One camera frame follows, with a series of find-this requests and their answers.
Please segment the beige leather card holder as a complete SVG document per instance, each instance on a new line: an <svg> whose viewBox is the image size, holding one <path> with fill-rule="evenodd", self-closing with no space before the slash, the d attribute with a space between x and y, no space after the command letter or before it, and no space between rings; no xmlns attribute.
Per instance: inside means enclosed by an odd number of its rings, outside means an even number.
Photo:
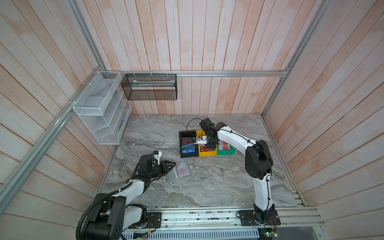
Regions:
<svg viewBox="0 0 384 240"><path fill-rule="evenodd" d="M166 181L172 182L177 179L182 179L190 176L190 166L187 161L179 162L176 166L166 175Z"/></svg>

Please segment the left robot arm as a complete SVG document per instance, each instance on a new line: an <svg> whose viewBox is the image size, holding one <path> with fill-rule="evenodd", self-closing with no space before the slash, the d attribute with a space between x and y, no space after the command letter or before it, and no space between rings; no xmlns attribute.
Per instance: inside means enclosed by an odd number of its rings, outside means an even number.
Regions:
<svg viewBox="0 0 384 240"><path fill-rule="evenodd" d="M127 228L145 228L147 207L132 200L176 167L177 163L161 160L161 156L160 151L141 156L125 185L108 194L97 194L77 224L76 239L123 240L122 232Z"/></svg>

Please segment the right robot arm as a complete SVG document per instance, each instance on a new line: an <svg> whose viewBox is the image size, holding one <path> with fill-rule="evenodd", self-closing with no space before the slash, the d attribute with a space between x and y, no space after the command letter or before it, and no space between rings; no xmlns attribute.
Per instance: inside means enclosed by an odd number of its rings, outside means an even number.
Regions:
<svg viewBox="0 0 384 240"><path fill-rule="evenodd" d="M238 211L242 226L280 225L281 220L272 200L270 178L274 162L267 143L249 139L222 122L214 124L209 118L202 120L200 127L206 135L199 143L207 149L213 149L222 141L245 156L245 169L254 184L255 202L253 210Z"/></svg>

